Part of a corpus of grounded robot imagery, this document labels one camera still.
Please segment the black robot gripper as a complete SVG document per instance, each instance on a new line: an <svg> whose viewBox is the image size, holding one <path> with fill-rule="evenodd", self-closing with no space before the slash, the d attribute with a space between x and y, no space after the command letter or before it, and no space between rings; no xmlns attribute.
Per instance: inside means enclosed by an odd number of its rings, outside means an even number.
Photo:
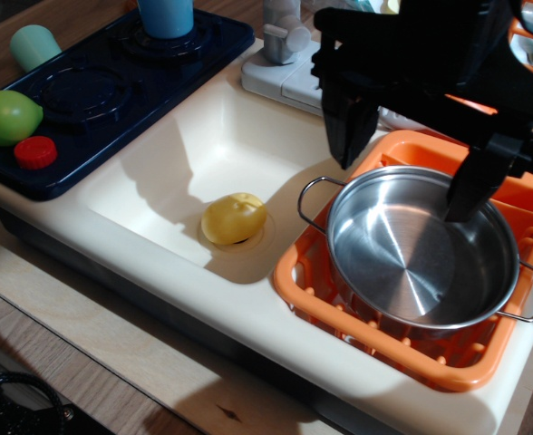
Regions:
<svg viewBox="0 0 533 435"><path fill-rule="evenodd" d="M397 14L318 11L313 74L334 160L342 169L354 164L384 107L473 148L451 181L448 222L471 220L509 173L533 174L533 72L509 46L520 12L517 1L404 1ZM483 149L498 136L517 143L516 155Z"/></svg>

